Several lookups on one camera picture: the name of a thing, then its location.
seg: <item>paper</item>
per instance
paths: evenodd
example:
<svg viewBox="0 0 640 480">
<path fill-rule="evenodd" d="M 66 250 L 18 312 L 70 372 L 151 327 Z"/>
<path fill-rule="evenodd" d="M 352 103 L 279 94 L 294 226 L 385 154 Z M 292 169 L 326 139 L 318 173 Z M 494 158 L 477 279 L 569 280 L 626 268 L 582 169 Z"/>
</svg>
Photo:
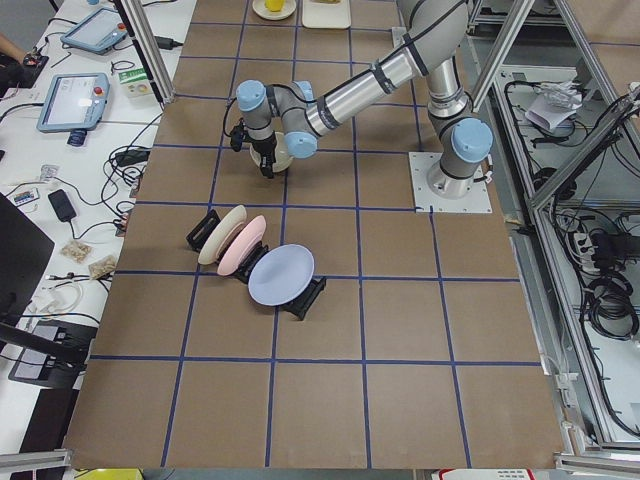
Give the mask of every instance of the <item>paper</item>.
<svg viewBox="0 0 640 480">
<path fill-rule="evenodd" d="M 558 125 L 576 113 L 576 111 L 549 105 L 547 100 L 542 95 L 539 95 L 524 116 L 531 123 L 535 123 L 548 132 L 553 132 Z"/>
</svg>

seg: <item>power strip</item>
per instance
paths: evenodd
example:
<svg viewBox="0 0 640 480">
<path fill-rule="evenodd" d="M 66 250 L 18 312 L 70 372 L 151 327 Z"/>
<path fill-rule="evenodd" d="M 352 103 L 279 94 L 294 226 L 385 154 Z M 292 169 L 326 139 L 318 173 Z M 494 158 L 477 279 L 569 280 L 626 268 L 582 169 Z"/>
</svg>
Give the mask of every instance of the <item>power strip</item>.
<svg viewBox="0 0 640 480">
<path fill-rule="evenodd" d="M 593 246 L 589 234 L 574 232 L 571 234 L 571 241 L 573 243 L 573 251 L 579 257 L 582 270 L 586 273 L 600 273 L 600 269 L 596 267 L 593 260 L 596 248 Z"/>
</svg>

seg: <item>monitor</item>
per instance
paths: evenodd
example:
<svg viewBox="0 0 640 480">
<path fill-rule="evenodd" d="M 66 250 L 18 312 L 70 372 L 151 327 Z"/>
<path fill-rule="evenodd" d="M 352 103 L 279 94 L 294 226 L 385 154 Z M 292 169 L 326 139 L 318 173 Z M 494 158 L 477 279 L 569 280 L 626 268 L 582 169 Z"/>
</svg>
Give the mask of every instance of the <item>monitor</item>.
<svg viewBox="0 0 640 480">
<path fill-rule="evenodd" d="M 96 329 L 59 320 L 42 320 L 34 333 L 15 327 L 42 279 L 54 242 L 4 195 L 0 225 L 0 350 L 7 343 L 24 347 L 9 379 L 69 388 L 83 368 Z"/>
<path fill-rule="evenodd" d="M 41 132 L 91 130 L 102 118 L 109 96 L 104 73 L 55 75 L 38 120 Z"/>
</svg>

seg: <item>plate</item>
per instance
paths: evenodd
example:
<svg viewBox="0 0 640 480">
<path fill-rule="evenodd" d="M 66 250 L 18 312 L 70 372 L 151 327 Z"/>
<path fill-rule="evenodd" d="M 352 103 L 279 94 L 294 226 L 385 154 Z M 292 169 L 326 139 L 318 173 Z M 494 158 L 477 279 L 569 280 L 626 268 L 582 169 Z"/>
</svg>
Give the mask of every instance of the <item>plate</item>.
<svg viewBox="0 0 640 480">
<path fill-rule="evenodd" d="M 273 173 L 285 171 L 293 163 L 293 157 L 289 155 L 287 143 L 284 141 L 284 133 L 276 132 L 276 161 L 271 166 Z M 249 147 L 249 154 L 258 167 L 260 166 L 260 154 L 253 149 L 253 145 Z"/>
<path fill-rule="evenodd" d="M 249 294 L 261 305 L 282 305 L 300 295 L 313 277 L 312 253 L 302 245 L 283 245 L 258 261 L 249 277 Z"/>
<path fill-rule="evenodd" d="M 351 26 L 349 0 L 331 3 L 302 0 L 302 25 L 306 28 L 349 28 Z"/>
<path fill-rule="evenodd" d="M 282 10 L 279 12 L 272 12 L 264 5 L 264 0 L 253 0 L 253 11 L 256 12 L 256 15 L 264 18 L 265 20 L 284 20 L 296 11 L 296 1 L 286 0 Z"/>
<path fill-rule="evenodd" d="M 262 215 L 251 220 L 229 245 L 218 265 L 218 275 L 226 277 L 235 272 L 256 243 L 262 240 L 266 229 L 267 222 Z"/>
<path fill-rule="evenodd" d="M 247 210 L 244 205 L 238 205 L 227 213 L 220 223 L 213 229 L 209 238 L 202 246 L 198 263 L 200 265 L 211 265 L 220 258 L 224 248 L 229 245 L 240 229 L 247 221 Z"/>
</svg>

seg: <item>blue joint cap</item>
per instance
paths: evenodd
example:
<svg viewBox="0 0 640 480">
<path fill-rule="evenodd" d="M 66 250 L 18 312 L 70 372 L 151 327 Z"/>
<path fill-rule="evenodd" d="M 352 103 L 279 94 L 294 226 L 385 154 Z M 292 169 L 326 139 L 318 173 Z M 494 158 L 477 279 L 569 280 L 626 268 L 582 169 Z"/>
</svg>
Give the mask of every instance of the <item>blue joint cap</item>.
<svg viewBox="0 0 640 480">
<path fill-rule="evenodd" d="M 489 155 L 493 133 L 481 120 L 464 118 L 453 127 L 451 145 L 456 155 L 465 162 L 479 163 Z"/>
<path fill-rule="evenodd" d="M 300 80 L 293 83 L 300 87 L 300 90 L 302 90 L 302 94 L 304 95 L 304 99 L 307 102 L 313 101 L 313 88 L 311 88 L 311 83 L 306 80 Z"/>
<path fill-rule="evenodd" d="M 238 108 L 241 112 L 250 112 L 258 108 L 267 96 L 267 89 L 258 80 L 247 80 L 236 89 Z"/>
<path fill-rule="evenodd" d="M 309 158 L 318 149 L 318 139 L 307 132 L 289 132 L 284 141 L 289 155 L 295 158 Z"/>
</svg>

